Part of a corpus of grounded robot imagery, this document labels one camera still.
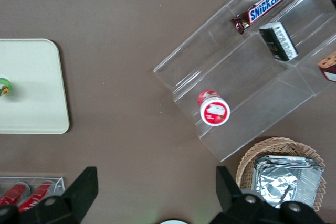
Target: candy bar wrapper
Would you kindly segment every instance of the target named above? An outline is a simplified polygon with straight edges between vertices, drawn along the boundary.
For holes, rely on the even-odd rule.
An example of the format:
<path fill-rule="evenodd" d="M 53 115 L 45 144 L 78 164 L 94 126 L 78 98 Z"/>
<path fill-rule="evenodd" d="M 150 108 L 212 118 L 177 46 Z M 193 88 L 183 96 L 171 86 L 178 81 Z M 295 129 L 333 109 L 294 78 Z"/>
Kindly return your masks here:
<path fill-rule="evenodd" d="M 336 51 L 321 60 L 318 66 L 327 80 L 336 82 Z"/>
<path fill-rule="evenodd" d="M 313 158 L 264 155 L 255 161 L 252 189 L 276 208 L 284 201 L 312 207 L 322 172 Z"/>
<path fill-rule="evenodd" d="M 259 18 L 266 15 L 271 9 L 281 3 L 283 0 L 259 0 L 246 12 L 233 18 L 231 22 L 235 25 L 240 34 L 255 23 Z"/>

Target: white tray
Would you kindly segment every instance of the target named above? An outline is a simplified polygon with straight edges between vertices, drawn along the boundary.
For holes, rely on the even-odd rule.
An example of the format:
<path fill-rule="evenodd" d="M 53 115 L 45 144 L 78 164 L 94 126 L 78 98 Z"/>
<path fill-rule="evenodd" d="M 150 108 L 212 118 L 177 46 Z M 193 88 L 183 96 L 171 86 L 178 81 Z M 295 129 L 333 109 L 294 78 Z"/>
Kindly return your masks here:
<path fill-rule="evenodd" d="M 0 39 L 0 133 L 62 134 L 69 128 L 59 52 L 47 39 Z"/>

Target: red can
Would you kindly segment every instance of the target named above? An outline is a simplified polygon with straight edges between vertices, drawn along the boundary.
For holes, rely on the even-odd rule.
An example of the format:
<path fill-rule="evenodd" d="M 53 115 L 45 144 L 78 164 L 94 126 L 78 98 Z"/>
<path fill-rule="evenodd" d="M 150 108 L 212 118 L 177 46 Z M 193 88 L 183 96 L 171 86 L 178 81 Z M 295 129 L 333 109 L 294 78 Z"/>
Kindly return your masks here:
<path fill-rule="evenodd" d="M 16 183 L 0 197 L 0 206 L 15 205 L 30 194 L 30 187 L 23 182 Z"/>
<path fill-rule="evenodd" d="M 35 207 L 44 197 L 52 194 L 54 189 L 55 182 L 49 180 L 44 181 L 41 185 L 39 185 L 39 187 L 37 187 L 35 192 L 19 206 L 19 211 L 24 212 L 32 207 Z"/>

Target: foil package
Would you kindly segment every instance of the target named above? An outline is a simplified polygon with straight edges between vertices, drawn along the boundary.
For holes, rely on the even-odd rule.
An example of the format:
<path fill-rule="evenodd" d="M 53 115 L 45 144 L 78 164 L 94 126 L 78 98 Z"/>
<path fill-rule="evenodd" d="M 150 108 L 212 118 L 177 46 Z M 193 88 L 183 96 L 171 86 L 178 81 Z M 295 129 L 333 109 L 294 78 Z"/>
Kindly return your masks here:
<path fill-rule="evenodd" d="M 313 207 L 323 171 L 311 157 L 263 155 L 255 161 L 252 190 L 276 208 L 284 201 Z"/>

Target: snickers bar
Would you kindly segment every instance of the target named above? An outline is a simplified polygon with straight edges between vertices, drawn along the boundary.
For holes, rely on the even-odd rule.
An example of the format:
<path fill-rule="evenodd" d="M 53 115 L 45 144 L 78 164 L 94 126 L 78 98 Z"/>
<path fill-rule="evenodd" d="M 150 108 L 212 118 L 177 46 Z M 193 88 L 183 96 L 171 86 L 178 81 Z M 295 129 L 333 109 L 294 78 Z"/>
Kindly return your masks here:
<path fill-rule="evenodd" d="M 283 0 L 260 0 L 246 12 L 232 19 L 232 23 L 240 34 L 256 22 L 259 18 L 266 15 L 271 9 L 278 5 Z"/>

